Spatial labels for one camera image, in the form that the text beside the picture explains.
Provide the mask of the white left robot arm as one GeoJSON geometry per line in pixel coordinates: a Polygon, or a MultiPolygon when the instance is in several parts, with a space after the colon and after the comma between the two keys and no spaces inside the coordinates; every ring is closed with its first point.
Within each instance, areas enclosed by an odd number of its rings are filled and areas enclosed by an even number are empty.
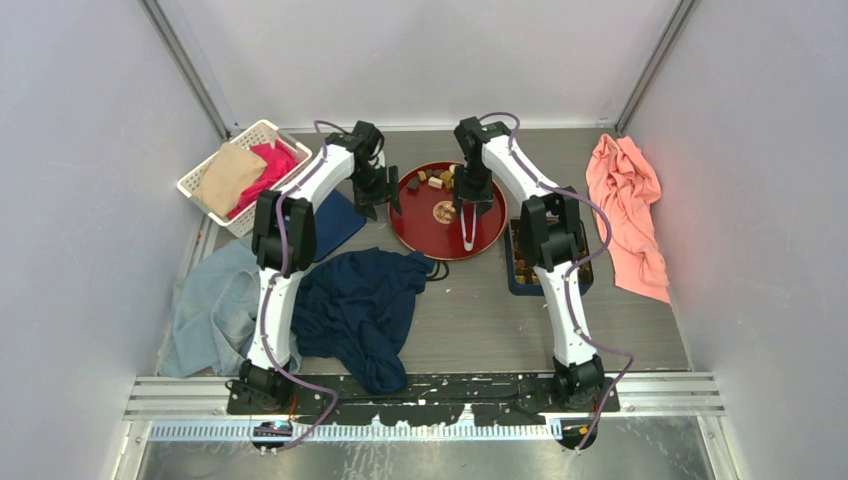
{"type": "Polygon", "coordinates": [[[384,134],[372,123],[358,121],[351,130],[335,126],[314,159],[257,199],[251,250],[259,267],[260,301],[253,340],[234,383],[269,413],[288,406],[297,382],[289,371],[290,327],[299,283],[317,249],[318,208],[348,180],[357,212],[375,218],[382,204],[402,211],[399,173],[386,164],[384,145],[384,134]]]}

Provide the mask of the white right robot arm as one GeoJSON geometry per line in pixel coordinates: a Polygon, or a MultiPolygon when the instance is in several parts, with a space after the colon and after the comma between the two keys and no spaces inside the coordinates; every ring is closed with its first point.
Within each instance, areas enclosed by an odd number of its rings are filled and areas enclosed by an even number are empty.
{"type": "Polygon", "coordinates": [[[454,136],[464,163],[454,173],[453,206],[463,242],[475,238],[476,221],[493,206],[495,178],[521,206],[518,251],[540,281],[554,334],[555,400],[567,410],[599,399],[606,381],[602,360],[582,307],[579,263],[584,260],[585,232],[580,200],[546,177],[521,150],[514,130],[480,117],[463,119],[454,136]],[[465,215],[471,221],[464,220],[465,215]]]}

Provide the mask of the clear plastic metal tongs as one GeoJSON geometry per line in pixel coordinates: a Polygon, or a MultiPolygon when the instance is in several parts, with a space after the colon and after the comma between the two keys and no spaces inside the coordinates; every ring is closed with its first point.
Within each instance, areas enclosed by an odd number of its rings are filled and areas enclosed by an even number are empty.
{"type": "Polygon", "coordinates": [[[475,249],[478,222],[478,207],[476,204],[463,202],[458,215],[460,219],[461,240],[466,252],[475,249]]]}

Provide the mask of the blue tin lid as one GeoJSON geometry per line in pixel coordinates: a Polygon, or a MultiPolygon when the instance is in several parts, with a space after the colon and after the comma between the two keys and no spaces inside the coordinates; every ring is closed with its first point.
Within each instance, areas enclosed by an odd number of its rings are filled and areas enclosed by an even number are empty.
{"type": "Polygon", "coordinates": [[[361,230],[366,217],[337,190],[331,191],[315,212],[316,252],[321,262],[361,230]]]}

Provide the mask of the red round tray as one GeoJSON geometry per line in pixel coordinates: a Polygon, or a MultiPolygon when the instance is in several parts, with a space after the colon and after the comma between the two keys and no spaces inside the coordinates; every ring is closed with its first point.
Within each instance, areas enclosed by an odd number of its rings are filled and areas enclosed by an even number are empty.
{"type": "Polygon", "coordinates": [[[507,223],[507,203],[499,185],[494,186],[491,209],[478,217],[475,249],[466,252],[462,245],[458,212],[453,205],[453,179],[457,162],[432,162],[413,168],[399,179],[402,215],[388,209],[389,224],[407,248],[441,261],[464,260],[494,245],[507,223]],[[410,194],[406,184],[420,179],[420,189],[410,194]]]}

